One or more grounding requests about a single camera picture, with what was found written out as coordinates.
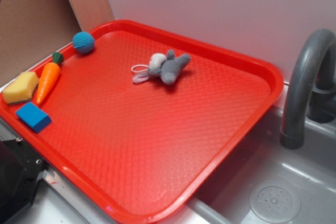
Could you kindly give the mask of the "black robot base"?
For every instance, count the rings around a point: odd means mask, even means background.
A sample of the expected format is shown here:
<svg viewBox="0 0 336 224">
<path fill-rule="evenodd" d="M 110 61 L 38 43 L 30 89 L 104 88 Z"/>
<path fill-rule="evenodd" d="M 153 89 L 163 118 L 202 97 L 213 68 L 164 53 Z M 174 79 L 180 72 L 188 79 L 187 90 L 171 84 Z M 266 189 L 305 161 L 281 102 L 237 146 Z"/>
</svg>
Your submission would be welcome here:
<svg viewBox="0 0 336 224">
<path fill-rule="evenodd" d="M 45 166 L 27 141 L 1 141 L 1 223 L 33 205 Z"/>
</svg>

